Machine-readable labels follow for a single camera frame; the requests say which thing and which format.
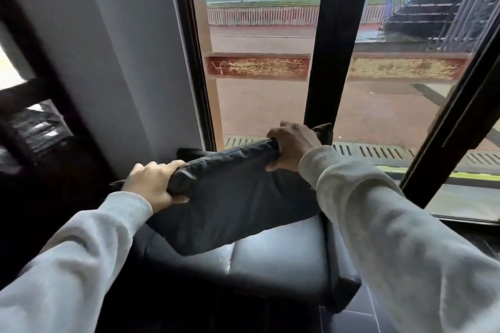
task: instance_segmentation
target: metal staircase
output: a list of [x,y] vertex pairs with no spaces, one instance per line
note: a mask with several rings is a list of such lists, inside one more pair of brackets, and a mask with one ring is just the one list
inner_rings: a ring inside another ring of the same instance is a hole
[[392,0],[392,13],[383,26],[384,36],[429,40],[432,49],[471,51],[497,2]]

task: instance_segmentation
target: gray sweatshirt sleeve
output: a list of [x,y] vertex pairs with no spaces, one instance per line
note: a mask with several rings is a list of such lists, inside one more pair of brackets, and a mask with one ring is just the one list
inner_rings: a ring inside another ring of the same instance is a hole
[[139,227],[153,214],[128,192],[73,216],[0,292],[0,331],[91,333]]
[[302,158],[299,172],[398,331],[500,332],[499,262],[405,199],[367,162],[322,146]]

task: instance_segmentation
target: hand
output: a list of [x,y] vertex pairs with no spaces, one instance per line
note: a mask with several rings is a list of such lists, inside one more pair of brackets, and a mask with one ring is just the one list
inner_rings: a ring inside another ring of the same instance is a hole
[[276,161],[266,166],[267,171],[287,169],[298,171],[298,163],[304,154],[312,149],[319,148],[321,142],[316,133],[305,125],[281,122],[281,128],[273,128],[267,137],[274,137],[279,144],[280,156]]
[[153,213],[159,212],[172,204],[187,203],[186,196],[172,196],[166,191],[166,186],[172,174],[184,161],[173,161],[168,165],[150,162],[146,166],[136,164],[128,176],[122,191],[133,192],[144,197],[151,207]]

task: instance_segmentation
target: black pillow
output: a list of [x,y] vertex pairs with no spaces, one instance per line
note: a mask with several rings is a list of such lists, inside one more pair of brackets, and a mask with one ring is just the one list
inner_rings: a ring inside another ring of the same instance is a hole
[[[332,144],[331,124],[313,130],[322,144]],[[188,162],[173,174],[168,192],[190,201],[147,224],[179,254],[194,255],[317,215],[316,192],[298,173],[265,170],[278,156],[278,143],[265,140]]]

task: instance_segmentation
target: yellow line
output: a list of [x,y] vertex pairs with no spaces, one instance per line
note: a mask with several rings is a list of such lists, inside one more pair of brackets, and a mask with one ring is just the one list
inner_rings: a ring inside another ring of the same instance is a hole
[[[377,167],[384,172],[397,172],[399,174],[404,174],[408,171],[407,167],[392,167],[392,166],[377,166]],[[485,174],[483,172],[454,171],[451,173],[450,178],[478,179],[481,181],[500,182],[500,175]]]

